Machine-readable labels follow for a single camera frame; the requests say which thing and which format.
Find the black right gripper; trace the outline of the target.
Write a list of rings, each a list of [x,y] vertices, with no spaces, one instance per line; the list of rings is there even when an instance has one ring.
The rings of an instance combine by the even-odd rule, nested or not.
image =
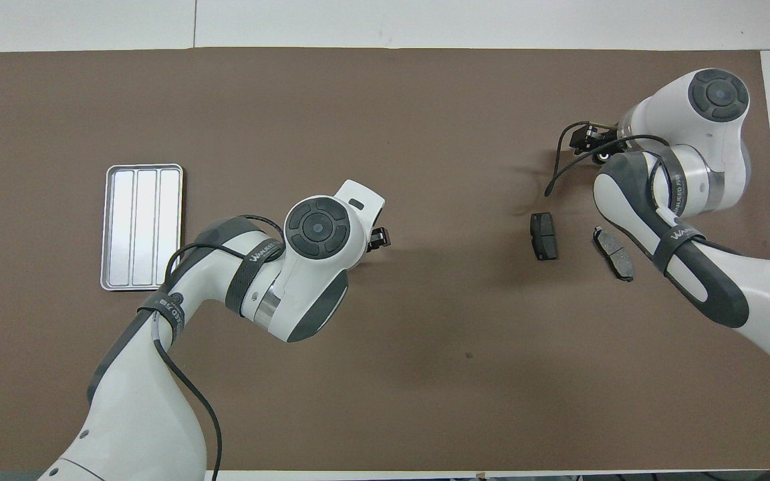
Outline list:
[[[620,152],[617,126],[580,126],[571,135],[571,150],[575,155],[586,154],[602,147],[594,156],[611,156]]]

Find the silver ribbed metal tray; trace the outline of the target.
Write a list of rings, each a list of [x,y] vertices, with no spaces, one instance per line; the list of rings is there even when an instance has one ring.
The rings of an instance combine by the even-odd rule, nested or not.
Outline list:
[[[119,164],[105,173],[99,284],[106,291],[149,291],[179,249],[184,170],[179,164]]]

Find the short dark brake pad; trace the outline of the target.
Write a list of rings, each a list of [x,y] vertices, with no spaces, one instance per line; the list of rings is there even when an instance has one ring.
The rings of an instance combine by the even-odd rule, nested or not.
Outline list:
[[[550,212],[537,212],[531,215],[529,223],[531,244],[537,260],[556,260],[559,258],[553,217]]]

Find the long dark brake pad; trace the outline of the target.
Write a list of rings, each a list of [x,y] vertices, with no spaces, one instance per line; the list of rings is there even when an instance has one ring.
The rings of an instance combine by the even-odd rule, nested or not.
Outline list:
[[[622,241],[602,226],[596,226],[592,234],[593,244],[607,262],[612,274],[620,281],[634,280],[634,265]]]

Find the brown table mat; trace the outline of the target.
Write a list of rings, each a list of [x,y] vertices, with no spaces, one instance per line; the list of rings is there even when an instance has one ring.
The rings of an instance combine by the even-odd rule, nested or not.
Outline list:
[[[770,468],[770,357],[706,319],[626,243],[591,243],[595,165],[546,198],[559,131],[617,122],[724,68],[751,91],[751,185],[698,216],[770,259],[770,133],[756,51],[187,49],[0,53],[0,471],[76,438],[94,370],[146,298],[99,285],[114,164],[186,170],[184,237],[281,222],[347,179],[393,244],[286,344],[223,304],[170,350],[222,423],[226,470]],[[559,258],[537,260],[550,212]]]

